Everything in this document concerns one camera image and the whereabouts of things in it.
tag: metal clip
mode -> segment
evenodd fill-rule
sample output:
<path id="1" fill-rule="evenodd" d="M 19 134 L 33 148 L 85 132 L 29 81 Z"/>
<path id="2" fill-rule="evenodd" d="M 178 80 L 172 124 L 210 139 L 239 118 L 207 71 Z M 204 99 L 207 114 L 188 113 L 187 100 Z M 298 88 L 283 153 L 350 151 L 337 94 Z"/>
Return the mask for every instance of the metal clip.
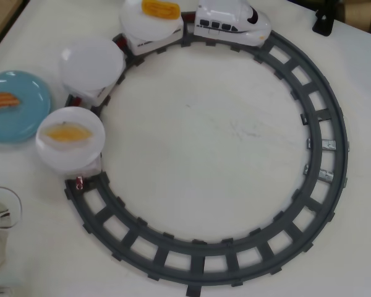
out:
<path id="1" fill-rule="evenodd" d="M 306 164 L 305 167 L 304 167 L 304 175 L 308 174 L 308 170 L 309 170 L 309 165 Z M 325 181 L 326 183 L 331 184 L 333 182 L 333 178 L 334 178 L 334 173 L 332 173 L 330 171 L 327 171 L 327 170 L 320 169 L 319 177 L 317 179 L 319 179 L 320 181 Z"/>
<path id="2" fill-rule="evenodd" d="M 312 141 L 310 138 L 307 139 L 307 149 L 312 148 Z M 330 140 L 330 139 L 322 139 L 322 149 L 323 150 L 330 150 L 330 151 L 335 151 L 336 150 L 336 141 L 335 140 Z M 348 152 L 351 151 L 351 147 L 349 145 L 348 141 Z"/>
<path id="3" fill-rule="evenodd" d="M 75 179 L 75 188 L 77 190 L 82 190 L 84 188 L 84 180 L 83 180 L 82 176 L 78 176 Z"/>

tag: curved track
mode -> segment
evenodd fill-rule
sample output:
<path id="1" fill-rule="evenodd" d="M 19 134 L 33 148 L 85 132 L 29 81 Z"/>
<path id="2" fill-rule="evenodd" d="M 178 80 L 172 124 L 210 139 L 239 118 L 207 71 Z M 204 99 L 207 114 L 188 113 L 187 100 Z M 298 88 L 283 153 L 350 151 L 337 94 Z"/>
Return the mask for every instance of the curved track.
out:
<path id="1" fill-rule="evenodd" d="M 267 273 L 275 274 L 281 271 L 282 266 L 296 257 L 301 252 L 307 252 L 312 246 L 313 240 L 321 232 L 324 226 L 330 222 L 334 216 L 334 209 L 338 199 L 346 185 L 346 168 L 348 163 L 348 140 L 346 136 L 343 114 L 338 102 L 334 96 L 329 83 L 313 62 L 296 46 L 287 41 L 281 35 L 272 32 L 269 39 L 261 48 L 238 45 L 226 41 L 210 40 L 187 33 L 187 24 L 193 22 L 193 13 L 183 14 L 185 20 L 185 34 L 183 39 L 168 45 L 178 45 L 182 47 L 189 46 L 193 42 L 204 42 L 207 46 L 215 46 L 217 43 L 228 45 L 229 49 L 234 51 L 246 51 L 251 54 L 257 62 L 266 63 L 275 70 L 275 76 L 283 79 L 291 87 L 291 95 L 295 100 L 299 100 L 304 114 L 301 115 L 303 125 L 308 125 L 310 139 L 308 148 L 311 149 L 311 158 L 309 164 L 305 167 L 305 181 L 293 195 L 292 204 L 283 212 L 273 218 L 271 225 L 264 229 L 257 229 L 241 239 L 223 239 L 219 243 L 206 243 L 199 240 L 192 242 L 176 239 L 173 235 L 160 233 L 151 229 L 147 222 L 137 218 L 128 212 L 125 203 L 117 197 L 109 187 L 109 179 L 106 173 L 99 174 L 92 178 L 84 180 L 84 188 L 78 190 L 75 180 L 66 181 L 66 196 L 70 199 L 80 214 L 85 229 L 94 234 L 118 260 L 124 260 L 134 267 L 147 273 L 148 277 L 159 280 L 165 280 L 183 283 L 188 285 L 187 296 L 199 296 L 202 286 L 213 285 L 232 285 L 239 286 L 246 280 L 256 278 Z M 154 52 L 141 56 L 134 56 L 126 46 L 126 41 L 120 34 L 114 40 L 118 46 L 127 55 L 127 68 L 118 81 L 120 84 L 125 79 L 125 74 L 132 66 L 138 66 L 144 60 L 145 56 L 157 52 L 164 53 L 166 47 L 160 48 Z M 270 54 L 273 47 L 278 47 L 284 51 L 290 60 L 285 64 L 281 63 Z M 310 77 L 311 82 L 302 85 L 292 70 L 300 67 Z M 319 91 L 327 109 L 315 110 L 309 95 Z M 68 99 L 67 105 L 71 105 L 74 98 Z M 109 97 L 101 106 L 93 107 L 91 110 L 100 115 L 101 109 L 109 102 Z M 322 141 L 320 131 L 320 121 L 331 121 L 335 139 L 335 168 L 334 172 L 327 173 L 324 168 L 320 168 L 322 154 L 325 147 Z M 316 185 L 317 180 L 323 180 L 330 183 L 330 189 L 324 202 L 321 204 L 313 200 L 310 195 Z M 84 199 L 84 193 L 92 189 L 97 189 L 104 200 L 106 207 L 97 214 L 93 214 Z M 307 207 L 315 213 L 314 220 L 304 232 L 302 232 L 293 223 L 294 219 L 300 214 L 301 210 Z M 125 226 L 129 228 L 125 237 L 119 241 L 103 227 L 112 216 L 120 219 Z M 271 250 L 268 240 L 285 231 L 292 239 L 286 249 L 274 254 Z M 130 248 L 135 240 L 141 236 L 147 241 L 158 246 L 155 258 L 153 260 L 142 257 Z M 250 267 L 240 269 L 237 259 L 237 253 L 251 248 L 257 248 L 262 261 Z M 165 266 L 165 261 L 169 251 L 178 252 L 191 256 L 190 270 L 184 271 Z M 204 273 L 205 257 L 207 256 L 225 256 L 227 271 Z"/>

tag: toy train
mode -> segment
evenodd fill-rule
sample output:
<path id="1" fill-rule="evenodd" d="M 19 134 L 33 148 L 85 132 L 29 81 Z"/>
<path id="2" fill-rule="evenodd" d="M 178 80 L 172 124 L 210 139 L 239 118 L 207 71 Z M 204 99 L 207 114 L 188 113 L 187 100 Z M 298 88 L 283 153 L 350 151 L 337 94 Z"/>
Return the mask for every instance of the toy train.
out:
<path id="1" fill-rule="evenodd" d="M 159 20 L 157 28 L 153 25 L 145 30 L 160 30 L 163 21 Z M 173 43 L 183 37 L 183 19 L 177 20 L 178 24 L 170 36 L 163 36 L 160 40 L 144 40 L 132 35 L 133 28 L 121 21 L 124 35 L 127 38 L 129 48 L 134 55 L 148 53 L 158 48 Z M 249 5 L 247 0 L 200 0 L 195 14 L 194 34 L 215 40 L 224 40 L 249 46 L 261 46 L 271 33 L 271 23 L 262 12 L 256 11 Z"/>

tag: train nose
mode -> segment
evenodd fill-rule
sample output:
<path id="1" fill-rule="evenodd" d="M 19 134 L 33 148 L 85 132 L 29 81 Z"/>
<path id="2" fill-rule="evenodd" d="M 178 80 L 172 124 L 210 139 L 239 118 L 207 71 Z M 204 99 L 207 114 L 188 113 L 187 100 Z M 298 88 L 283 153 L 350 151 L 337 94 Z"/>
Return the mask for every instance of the train nose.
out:
<path id="1" fill-rule="evenodd" d="M 258 11 L 258 27 L 271 31 L 271 22 L 266 14 Z"/>

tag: train window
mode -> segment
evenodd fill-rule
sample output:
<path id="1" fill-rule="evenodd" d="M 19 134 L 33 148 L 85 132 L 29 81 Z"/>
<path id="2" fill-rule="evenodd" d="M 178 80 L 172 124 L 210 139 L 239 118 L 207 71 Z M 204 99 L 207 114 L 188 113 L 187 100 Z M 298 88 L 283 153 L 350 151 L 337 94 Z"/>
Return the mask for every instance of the train window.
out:
<path id="1" fill-rule="evenodd" d="M 222 28 L 223 30 L 230 31 L 230 29 L 231 29 L 231 25 L 223 24 L 223 25 L 221 25 L 221 28 Z"/>
<path id="2" fill-rule="evenodd" d="M 208 20 L 200 20 L 199 22 L 202 26 L 209 26 L 209 21 Z"/>
<path id="3" fill-rule="evenodd" d="M 252 9 L 253 9 L 253 16 L 251 18 L 247 19 L 247 21 L 250 24 L 255 24 L 258 21 L 258 13 L 257 13 L 257 11 L 255 11 L 255 9 L 253 7 L 252 7 Z"/>
<path id="4" fill-rule="evenodd" d="M 219 23 L 219 22 L 212 22 L 212 23 L 211 23 L 211 27 L 212 27 L 212 28 L 219 29 L 219 28 L 220 28 L 220 23 Z"/>

